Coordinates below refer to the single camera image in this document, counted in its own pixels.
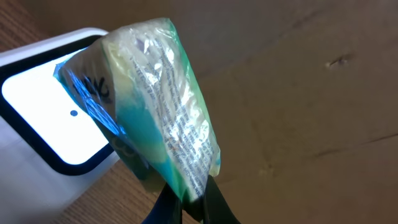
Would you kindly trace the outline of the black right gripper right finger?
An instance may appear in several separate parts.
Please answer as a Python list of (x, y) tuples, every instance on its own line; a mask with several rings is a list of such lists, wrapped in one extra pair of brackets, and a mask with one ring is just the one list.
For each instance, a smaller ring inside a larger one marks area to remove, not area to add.
[(240, 224), (218, 188), (214, 178), (208, 176), (203, 196), (204, 224)]

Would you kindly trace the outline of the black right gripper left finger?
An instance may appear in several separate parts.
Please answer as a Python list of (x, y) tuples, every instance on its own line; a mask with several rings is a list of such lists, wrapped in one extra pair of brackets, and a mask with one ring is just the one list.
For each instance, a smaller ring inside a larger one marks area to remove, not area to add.
[(168, 184), (142, 224), (182, 224), (182, 203)]

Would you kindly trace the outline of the teal candy packet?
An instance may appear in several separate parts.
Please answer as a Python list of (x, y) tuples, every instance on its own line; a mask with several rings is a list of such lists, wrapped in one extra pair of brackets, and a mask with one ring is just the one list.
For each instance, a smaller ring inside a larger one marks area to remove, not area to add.
[(205, 193), (221, 151), (205, 100), (168, 18), (120, 27), (59, 63), (55, 78), (150, 191)]

